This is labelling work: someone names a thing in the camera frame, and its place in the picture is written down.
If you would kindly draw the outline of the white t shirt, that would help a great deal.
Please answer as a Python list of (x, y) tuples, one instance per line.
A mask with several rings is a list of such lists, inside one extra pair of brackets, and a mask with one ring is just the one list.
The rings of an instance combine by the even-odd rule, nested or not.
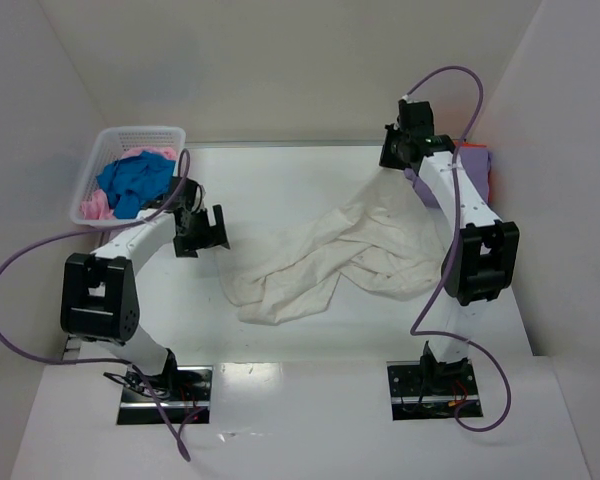
[(277, 325), (325, 311), (342, 278), (372, 294), (410, 299), (435, 286), (443, 257), (411, 182), (381, 169), (344, 205), (237, 241), (216, 261), (239, 321)]

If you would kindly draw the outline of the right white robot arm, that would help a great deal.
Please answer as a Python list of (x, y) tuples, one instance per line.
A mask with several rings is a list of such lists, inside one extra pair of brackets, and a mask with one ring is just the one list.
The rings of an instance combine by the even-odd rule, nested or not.
[(413, 173), (429, 188), (452, 229), (434, 301), (442, 309), (440, 323), (425, 334), (420, 360), (425, 378), (438, 382), (466, 370), (469, 341), (488, 303), (512, 282), (519, 229), (487, 205), (466, 173), (460, 148), (434, 132), (428, 102), (401, 99), (396, 122), (385, 129), (380, 165)]

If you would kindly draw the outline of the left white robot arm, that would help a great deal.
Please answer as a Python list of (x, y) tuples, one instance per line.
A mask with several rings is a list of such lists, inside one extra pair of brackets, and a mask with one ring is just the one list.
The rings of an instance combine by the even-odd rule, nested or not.
[(222, 206), (207, 209), (204, 189), (176, 177), (170, 191), (146, 203), (134, 221), (90, 254), (74, 253), (65, 262), (61, 327), (83, 341), (101, 345), (115, 358), (165, 383), (177, 361), (140, 326), (136, 275), (158, 250), (171, 245), (178, 258), (230, 247)]

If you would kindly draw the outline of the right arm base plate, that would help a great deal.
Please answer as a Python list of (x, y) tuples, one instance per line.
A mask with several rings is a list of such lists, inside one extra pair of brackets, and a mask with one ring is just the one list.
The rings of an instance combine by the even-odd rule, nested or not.
[(483, 411), (471, 363), (460, 373), (426, 380), (419, 362), (387, 364), (393, 421), (453, 419), (461, 406), (460, 418), (480, 418)]

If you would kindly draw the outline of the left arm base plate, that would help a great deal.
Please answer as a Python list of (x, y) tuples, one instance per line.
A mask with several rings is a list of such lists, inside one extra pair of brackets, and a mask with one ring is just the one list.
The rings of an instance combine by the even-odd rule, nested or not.
[[(180, 379), (170, 390), (155, 386), (169, 420), (180, 425), (190, 417), (190, 424), (208, 424), (212, 391), (212, 366), (182, 366), (178, 368)], [(117, 425), (163, 424), (149, 390), (133, 371), (125, 375), (105, 372), (104, 376), (122, 386), (117, 414)]]

